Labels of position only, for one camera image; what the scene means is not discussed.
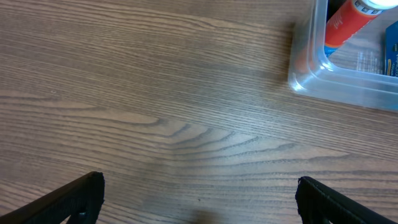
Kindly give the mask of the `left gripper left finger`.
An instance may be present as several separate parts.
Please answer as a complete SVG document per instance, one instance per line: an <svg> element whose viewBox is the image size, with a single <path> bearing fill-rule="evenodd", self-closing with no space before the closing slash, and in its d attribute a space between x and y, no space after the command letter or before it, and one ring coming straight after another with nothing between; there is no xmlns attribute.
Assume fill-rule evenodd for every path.
<svg viewBox="0 0 398 224"><path fill-rule="evenodd" d="M1 216L1 223L96 223L104 203L105 180L101 172L86 175Z"/></svg>

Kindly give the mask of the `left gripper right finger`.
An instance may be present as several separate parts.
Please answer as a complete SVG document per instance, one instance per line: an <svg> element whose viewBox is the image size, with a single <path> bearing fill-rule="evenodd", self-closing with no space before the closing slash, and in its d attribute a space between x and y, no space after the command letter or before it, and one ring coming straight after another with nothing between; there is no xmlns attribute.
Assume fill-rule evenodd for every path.
<svg viewBox="0 0 398 224"><path fill-rule="evenodd" d="M303 224L397 224L309 176L298 179L295 200Z"/></svg>

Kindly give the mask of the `blue box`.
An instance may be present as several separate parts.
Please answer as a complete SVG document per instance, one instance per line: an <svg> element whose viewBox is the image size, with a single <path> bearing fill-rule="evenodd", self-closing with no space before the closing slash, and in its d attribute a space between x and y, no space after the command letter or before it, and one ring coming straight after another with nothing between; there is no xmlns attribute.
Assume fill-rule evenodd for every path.
<svg viewBox="0 0 398 224"><path fill-rule="evenodd" d="M397 77L398 22L391 24L385 32L385 75Z"/></svg>

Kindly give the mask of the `orange tube white cap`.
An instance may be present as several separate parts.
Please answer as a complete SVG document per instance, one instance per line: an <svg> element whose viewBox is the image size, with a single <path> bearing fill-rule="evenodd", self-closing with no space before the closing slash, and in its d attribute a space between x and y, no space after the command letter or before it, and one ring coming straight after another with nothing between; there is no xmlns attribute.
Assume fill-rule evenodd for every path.
<svg viewBox="0 0 398 224"><path fill-rule="evenodd" d="M329 57L378 15L395 7L397 7L397 0L345 1L326 23L325 55Z"/></svg>

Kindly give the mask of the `dark bottle white cap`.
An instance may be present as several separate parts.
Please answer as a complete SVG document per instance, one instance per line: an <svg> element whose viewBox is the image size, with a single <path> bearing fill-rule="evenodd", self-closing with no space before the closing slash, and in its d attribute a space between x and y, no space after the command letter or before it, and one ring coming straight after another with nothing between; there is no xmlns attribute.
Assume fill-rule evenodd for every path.
<svg viewBox="0 0 398 224"><path fill-rule="evenodd" d="M326 21L335 14L335 12L346 2L346 0L328 0Z"/></svg>

